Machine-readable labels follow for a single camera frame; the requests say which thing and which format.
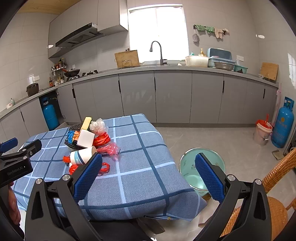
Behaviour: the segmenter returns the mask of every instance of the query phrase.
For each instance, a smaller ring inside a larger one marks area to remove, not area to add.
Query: wooden ceiling
[[[67,8],[71,7],[80,0],[28,0],[18,11],[41,12],[60,15]]]

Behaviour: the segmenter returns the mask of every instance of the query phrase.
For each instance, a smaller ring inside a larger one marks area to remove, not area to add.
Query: pot
[[[65,70],[65,69],[62,69],[65,73],[64,75],[67,77],[67,78],[73,78],[75,77],[76,75],[79,74],[79,71],[80,69],[71,69],[69,71]]]
[[[28,96],[32,96],[32,95],[35,95],[37,94],[39,91],[39,85],[38,83],[33,83],[33,84],[30,84],[27,86],[27,90],[26,92],[28,93]]]

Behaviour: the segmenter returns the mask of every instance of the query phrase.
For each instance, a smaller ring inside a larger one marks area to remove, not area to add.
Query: range hood
[[[95,23],[89,23],[56,42],[55,46],[61,48],[73,48],[74,46],[76,47],[76,45],[89,42],[93,38],[95,39],[103,36],[104,35],[102,33],[98,32],[97,25]]]

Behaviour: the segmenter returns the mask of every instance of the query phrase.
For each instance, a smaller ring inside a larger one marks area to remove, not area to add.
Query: white bucket
[[[265,128],[264,126],[258,123],[253,135],[253,140],[260,146],[264,146],[267,144],[269,135],[272,132],[272,125],[268,122],[266,124],[270,126],[271,129]]]

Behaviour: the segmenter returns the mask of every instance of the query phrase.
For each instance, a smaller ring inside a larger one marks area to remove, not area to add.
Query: blue gas cylinder
[[[48,126],[48,129],[52,131],[59,126],[59,121],[57,119],[54,106],[52,104],[48,104],[47,97],[44,97],[42,99],[42,102],[43,102],[42,112],[43,112],[46,124]]]
[[[278,148],[285,146],[291,131],[294,122],[293,106],[294,100],[285,97],[284,106],[279,109],[271,137],[272,143]]]

